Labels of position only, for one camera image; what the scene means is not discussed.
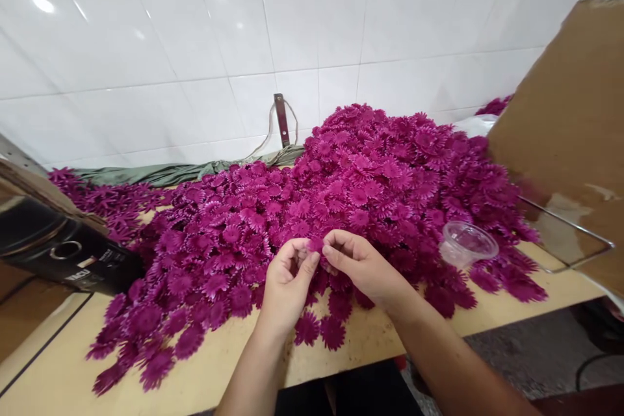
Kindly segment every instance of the green fabric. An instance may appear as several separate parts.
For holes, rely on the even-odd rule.
[[[189,180],[199,180],[205,174],[216,174],[232,164],[263,161],[267,166],[291,166],[301,156],[304,147],[290,145],[265,156],[248,157],[237,161],[211,161],[206,164],[158,164],[140,168],[74,169],[78,176],[96,185],[121,185],[148,182],[154,187],[170,187]]]

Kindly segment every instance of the black appliance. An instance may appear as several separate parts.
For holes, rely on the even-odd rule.
[[[0,200],[0,259],[41,278],[110,296],[127,292],[145,274],[137,254],[25,196]]]

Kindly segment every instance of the wrist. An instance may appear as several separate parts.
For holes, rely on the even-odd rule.
[[[289,332],[290,330],[281,330],[280,327],[275,325],[273,320],[268,318],[266,314],[262,314],[262,311],[260,311],[260,315],[255,323],[255,328],[253,329],[252,334],[254,334],[257,339],[268,345],[274,344],[283,346],[284,343],[286,343],[286,338],[288,338]]]
[[[384,305],[385,312],[393,322],[415,322],[421,318],[422,302],[420,294],[405,281],[397,288],[396,294]]]

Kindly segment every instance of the white tile wall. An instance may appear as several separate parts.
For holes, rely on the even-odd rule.
[[[575,1],[0,0],[0,131],[99,167],[245,157],[275,92],[300,141],[353,102],[450,123],[513,92]]]

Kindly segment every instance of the white plastic bag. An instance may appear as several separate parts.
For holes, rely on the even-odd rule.
[[[468,138],[486,137],[499,117],[492,114],[472,116],[455,122],[456,131],[465,131]]]

